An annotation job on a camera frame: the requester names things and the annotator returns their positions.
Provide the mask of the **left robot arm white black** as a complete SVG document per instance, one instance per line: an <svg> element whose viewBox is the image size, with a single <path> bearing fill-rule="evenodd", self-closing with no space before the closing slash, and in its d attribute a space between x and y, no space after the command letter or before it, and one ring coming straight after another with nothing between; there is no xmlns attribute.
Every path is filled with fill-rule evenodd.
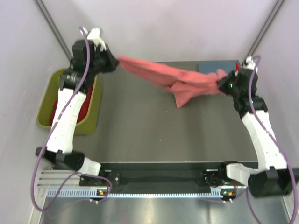
<svg viewBox="0 0 299 224"><path fill-rule="evenodd" d="M95 77L113 72L118 60L102 39L78 40L73 47L73 58L59 78L58 102L47 142L36 149L36 156L52 164L90 175L90 180L101 185L106 174L98 162L73 149L73 136L81 107Z"/></svg>

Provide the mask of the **pink t shirt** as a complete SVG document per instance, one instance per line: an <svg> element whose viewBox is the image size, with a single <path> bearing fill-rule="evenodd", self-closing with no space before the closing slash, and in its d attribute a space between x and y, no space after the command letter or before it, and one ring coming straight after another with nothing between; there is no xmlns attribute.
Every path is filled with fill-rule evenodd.
<svg viewBox="0 0 299 224"><path fill-rule="evenodd" d="M219 94L217 81L228 75L222 69L204 74L127 56L120 56L118 60L124 70L172 93L178 108L194 97Z"/></svg>

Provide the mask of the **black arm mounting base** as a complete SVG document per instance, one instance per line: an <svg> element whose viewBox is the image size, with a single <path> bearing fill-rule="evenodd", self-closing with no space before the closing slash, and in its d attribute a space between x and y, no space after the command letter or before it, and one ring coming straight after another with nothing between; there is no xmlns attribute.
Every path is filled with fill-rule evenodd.
<svg viewBox="0 0 299 224"><path fill-rule="evenodd" d="M106 162L100 176L112 193L204 193L212 187L240 186L219 174L220 162Z"/></svg>

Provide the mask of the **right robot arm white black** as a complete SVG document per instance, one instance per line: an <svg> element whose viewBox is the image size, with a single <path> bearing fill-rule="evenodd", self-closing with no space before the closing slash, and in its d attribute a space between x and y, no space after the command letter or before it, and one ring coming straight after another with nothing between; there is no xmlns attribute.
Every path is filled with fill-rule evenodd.
<svg viewBox="0 0 299 224"><path fill-rule="evenodd" d="M218 179L228 185L233 180L247 186L255 198L287 196L293 191L287 162L273 142L268 108L256 95L257 73L252 67L231 71L217 82L218 88L232 96L234 108L246 127L254 146L258 167L237 161L221 163Z"/></svg>

